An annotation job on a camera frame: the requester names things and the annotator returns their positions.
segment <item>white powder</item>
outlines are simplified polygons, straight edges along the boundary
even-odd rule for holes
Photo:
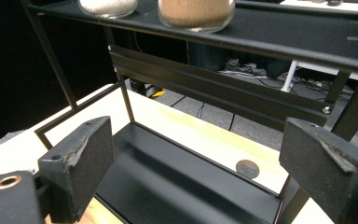
[[[78,0],[85,11],[94,15],[127,15],[133,12],[138,0]]]

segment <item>glass jar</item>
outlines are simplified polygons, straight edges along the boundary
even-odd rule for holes
[[[114,19],[130,15],[138,6],[138,0],[78,0],[78,4],[88,15]]]
[[[193,32],[222,30],[234,11],[235,0],[158,0],[158,14],[164,25]]]

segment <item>round hole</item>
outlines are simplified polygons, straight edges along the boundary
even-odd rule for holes
[[[21,181],[21,176],[13,175],[0,180],[0,189],[8,189],[11,188]]]
[[[54,156],[51,157],[51,160],[52,160],[52,161],[57,161],[57,160],[59,160],[60,158],[61,158],[61,155],[54,155]]]
[[[260,169],[253,161],[239,161],[235,168],[238,174],[248,177],[249,179],[255,179],[260,175]]]

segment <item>metal shelf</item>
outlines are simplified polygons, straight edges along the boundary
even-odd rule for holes
[[[358,72],[358,13],[240,2],[230,25],[216,34],[203,34],[163,26],[155,0],[139,1],[133,14],[116,20],[85,15],[77,1],[28,8],[39,14]]]

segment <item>gray carpet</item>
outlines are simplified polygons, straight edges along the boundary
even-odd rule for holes
[[[0,145],[4,144],[6,141],[14,138],[15,136],[19,135],[20,133],[24,132],[24,130],[22,131],[18,131],[18,132],[14,132],[14,133],[7,133],[4,137],[2,137],[0,139]]]
[[[261,84],[257,79],[254,78],[244,78],[236,77],[240,79],[246,79],[246,81]],[[280,88],[282,83],[276,80],[263,79],[263,81],[273,88]],[[325,94],[318,91],[312,91],[307,88],[304,84],[297,83],[293,87],[293,91],[298,95],[303,95],[311,99],[320,99],[324,98]],[[165,104],[173,105],[175,102],[179,101],[183,95],[178,94],[173,91],[166,91],[165,93],[157,98],[156,100]],[[325,129],[331,130],[333,124],[336,122],[339,114],[342,112],[343,107],[346,105],[347,101],[344,99],[339,99],[337,101],[336,107],[331,114],[329,120],[326,122]],[[233,114],[225,110],[217,108],[212,105],[206,105],[202,108],[202,113],[200,109],[202,107],[202,102],[186,97],[179,103],[173,106],[174,108],[185,112],[191,116],[201,118],[207,122],[210,122],[220,128],[229,129]],[[231,131],[244,136],[246,138],[252,139],[258,143],[261,143],[265,146],[280,150],[282,142],[282,133],[279,131],[272,130],[266,126],[260,125],[251,120],[242,118],[240,116],[235,116],[234,122],[231,127]],[[358,146],[358,133],[353,137],[351,142]]]

